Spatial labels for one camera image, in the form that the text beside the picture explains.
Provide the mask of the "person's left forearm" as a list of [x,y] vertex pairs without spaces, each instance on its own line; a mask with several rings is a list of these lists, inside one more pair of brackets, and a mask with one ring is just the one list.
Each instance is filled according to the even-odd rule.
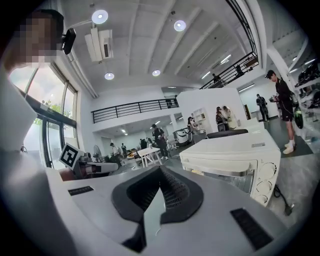
[[69,168],[63,168],[58,170],[61,179],[66,182],[66,181],[74,181],[76,180],[76,176],[73,172],[73,170],[69,169]]

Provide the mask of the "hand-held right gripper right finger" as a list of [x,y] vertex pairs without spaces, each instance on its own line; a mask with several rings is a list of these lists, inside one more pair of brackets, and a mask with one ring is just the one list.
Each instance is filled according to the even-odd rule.
[[245,209],[274,240],[288,229],[267,207],[220,179],[181,168],[172,171],[197,183],[203,191],[198,211],[180,223],[163,224],[146,246],[147,256],[248,256],[255,250],[231,215]]

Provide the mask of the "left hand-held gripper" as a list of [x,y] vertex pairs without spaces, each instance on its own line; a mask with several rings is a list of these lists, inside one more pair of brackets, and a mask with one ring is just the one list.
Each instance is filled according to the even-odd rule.
[[100,172],[100,169],[102,174],[112,173],[119,169],[118,164],[113,162],[103,162],[99,164],[100,167],[97,166],[95,162],[92,162],[89,152],[83,152],[69,143],[64,145],[59,162],[65,168],[73,170],[76,179],[92,178],[93,174]]

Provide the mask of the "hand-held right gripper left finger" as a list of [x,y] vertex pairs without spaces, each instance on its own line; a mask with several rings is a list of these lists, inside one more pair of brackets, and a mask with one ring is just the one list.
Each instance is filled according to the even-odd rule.
[[162,192],[156,190],[149,208],[142,215],[146,247],[137,251],[125,246],[138,234],[139,224],[123,219],[112,202],[113,189],[144,173],[127,173],[63,181],[57,171],[47,170],[50,192],[74,243],[76,256],[161,256],[157,243],[161,234]]

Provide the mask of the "black mezzanine railing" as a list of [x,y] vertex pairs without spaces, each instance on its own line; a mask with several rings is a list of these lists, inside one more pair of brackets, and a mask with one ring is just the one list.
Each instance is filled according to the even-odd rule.
[[223,88],[231,82],[251,72],[259,64],[258,56],[252,51],[226,68],[220,74],[215,75],[210,81],[205,83],[200,90]]
[[174,109],[178,107],[179,104],[175,98],[155,99],[105,107],[94,110],[91,112],[91,114],[93,123],[96,124],[103,121],[131,116],[135,114]]

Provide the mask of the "white shelf rack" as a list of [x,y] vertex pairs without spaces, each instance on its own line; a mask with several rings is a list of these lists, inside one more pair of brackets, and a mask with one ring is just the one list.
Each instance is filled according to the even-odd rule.
[[320,140],[320,60],[307,63],[294,87],[294,121],[305,139]]

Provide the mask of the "white machine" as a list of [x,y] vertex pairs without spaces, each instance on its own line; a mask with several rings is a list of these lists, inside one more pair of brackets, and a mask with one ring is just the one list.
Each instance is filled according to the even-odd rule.
[[193,134],[189,127],[185,127],[174,132],[177,147],[184,147],[193,142]]

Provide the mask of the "white toaster oven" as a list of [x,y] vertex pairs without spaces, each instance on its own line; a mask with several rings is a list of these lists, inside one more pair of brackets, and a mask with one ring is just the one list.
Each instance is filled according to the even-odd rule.
[[249,132],[207,138],[182,151],[181,157],[209,160],[256,160],[253,191],[250,197],[264,207],[268,205],[280,170],[281,151],[269,132]]

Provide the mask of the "white ceiling air conditioner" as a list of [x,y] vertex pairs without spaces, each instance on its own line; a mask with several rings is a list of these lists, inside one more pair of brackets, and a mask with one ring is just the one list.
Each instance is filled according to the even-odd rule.
[[90,33],[86,34],[84,39],[92,62],[102,62],[114,57],[113,31],[111,29],[91,28]]

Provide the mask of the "white wooden table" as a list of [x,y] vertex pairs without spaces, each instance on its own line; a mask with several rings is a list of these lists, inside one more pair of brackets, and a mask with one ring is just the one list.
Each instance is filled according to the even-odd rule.
[[159,148],[147,147],[145,149],[139,150],[137,153],[141,157],[143,168],[147,168],[149,164],[159,163],[162,165],[162,160],[159,155]]

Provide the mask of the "large glass window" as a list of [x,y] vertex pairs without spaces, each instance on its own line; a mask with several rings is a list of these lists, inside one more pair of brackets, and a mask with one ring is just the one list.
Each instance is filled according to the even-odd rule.
[[79,146],[77,91],[52,64],[40,68],[17,68],[9,78],[37,112],[22,150],[44,166],[63,169],[65,166],[59,157],[65,143]]

